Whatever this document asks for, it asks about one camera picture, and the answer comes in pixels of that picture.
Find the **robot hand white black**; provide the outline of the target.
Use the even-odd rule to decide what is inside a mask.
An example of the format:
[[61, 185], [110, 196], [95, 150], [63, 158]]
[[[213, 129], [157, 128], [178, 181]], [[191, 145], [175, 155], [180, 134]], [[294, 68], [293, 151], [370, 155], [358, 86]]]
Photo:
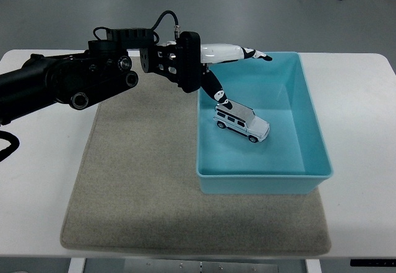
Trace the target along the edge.
[[261, 51], [224, 43], [202, 44], [200, 46], [200, 52], [200, 61], [202, 64], [201, 87], [210, 98], [228, 109], [232, 109], [233, 105], [227, 98], [220, 81], [209, 69], [209, 65], [229, 63], [248, 58], [263, 59], [264, 61], [272, 60], [272, 57]]

